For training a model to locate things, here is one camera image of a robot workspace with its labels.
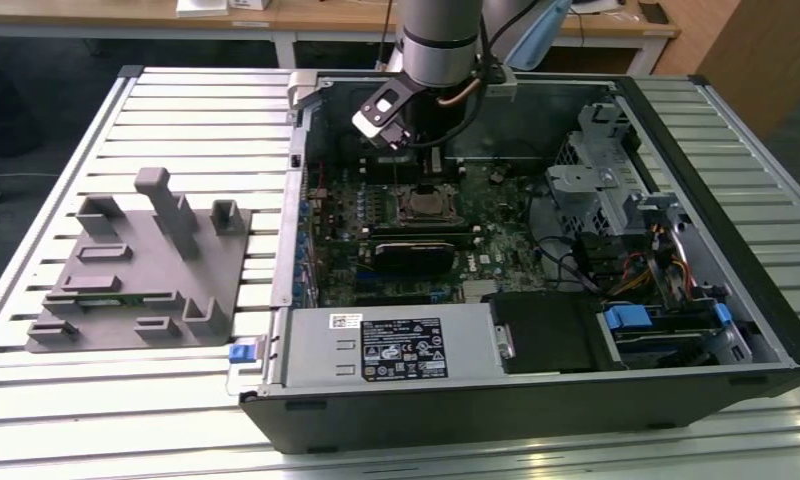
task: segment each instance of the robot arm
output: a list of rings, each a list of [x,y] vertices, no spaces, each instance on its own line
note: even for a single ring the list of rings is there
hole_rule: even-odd
[[[510,52],[508,59],[515,57],[518,66],[532,68],[534,59],[542,60],[551,47],[571,3],[403,0],[403,72],[386,82],[354,116],[354,124],[371,142],[398,150],[435,147],[455,137],[474,121],[488,83],[500,73],[483,13],[499,26],[492,41],[504,33],[512,37],[508,44],[516,47],[502,50]],[[475,109],[464,118],[459,107],[475,92]]]

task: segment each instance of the blue latch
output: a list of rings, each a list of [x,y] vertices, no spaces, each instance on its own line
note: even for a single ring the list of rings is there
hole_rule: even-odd
[[[608,328],[651,327],[652,319],[643,305],[615,305],[604,312]]]
[[[228,363],[253,363],[258,361],[258,345],[232,345],[228,351]]]
[[[715,313],[718,314],[721,323],[725,325],[733,323],[733,312],[730,312],[730,307],[726,306],[726,303],[715,303]]]

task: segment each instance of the desk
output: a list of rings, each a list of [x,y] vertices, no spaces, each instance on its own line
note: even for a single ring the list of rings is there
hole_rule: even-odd
[[[358,0],[275,0],[264,11],[232,9],[223,17],[176,18],[176,0],[0,0],[0,36],[136,38],[176,40],[270,40],[279,66],[296,68],[298,41],[378,42],[386,7]],[[627,11],[639,11],[628,0]],[[399,15],[392,15],[388,39]],[[631,74],[648,74],[674,25],[627,21],[610,15],[568,18],[555,46],[638,50]]]

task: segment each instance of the warning label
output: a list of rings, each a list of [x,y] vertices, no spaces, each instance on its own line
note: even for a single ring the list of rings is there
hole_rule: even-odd
[[[448,376],[439,318],[362,321],[362,377],[368,382]]]

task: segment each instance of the slotted metal table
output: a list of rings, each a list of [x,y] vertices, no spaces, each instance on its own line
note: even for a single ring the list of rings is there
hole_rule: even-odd
[[[270,324],[291,72],[145,68],[121,77],[0,280],[0,478],[800,479],[800,388],[691,427],[335,455],[286,456],[225,388],[228,348],[33,355],[27,329],[69,255],[84,195],[132,192],[144,166],[172,172],[195,208],[220,196],[255,211],[235,337]],[[800,187],[711,87],[642,78],[646,92],[800,315]],[[642,152],[658,184],[668,181]]]

